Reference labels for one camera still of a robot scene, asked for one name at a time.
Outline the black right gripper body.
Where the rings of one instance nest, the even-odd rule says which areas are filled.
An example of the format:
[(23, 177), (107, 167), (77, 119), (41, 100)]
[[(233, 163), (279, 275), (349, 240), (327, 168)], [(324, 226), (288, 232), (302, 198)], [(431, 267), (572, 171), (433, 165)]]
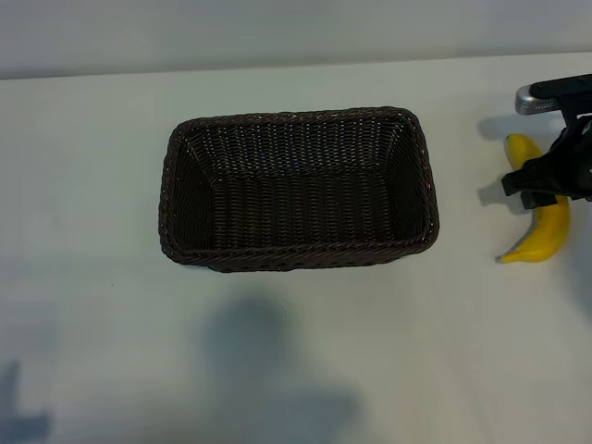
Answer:
[(591, 199), (591, 116), (567, 126), (549, 151), (501, 179), (507, 196), (522, 200)]

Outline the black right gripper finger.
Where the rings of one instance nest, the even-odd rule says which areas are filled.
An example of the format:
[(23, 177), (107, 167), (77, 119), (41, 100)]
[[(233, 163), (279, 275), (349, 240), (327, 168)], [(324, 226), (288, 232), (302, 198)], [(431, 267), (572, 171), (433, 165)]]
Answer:
[(521, 200), (525, 209), (536, 209), (555, 204), (554, 195), (538, 192), (522, 192)]

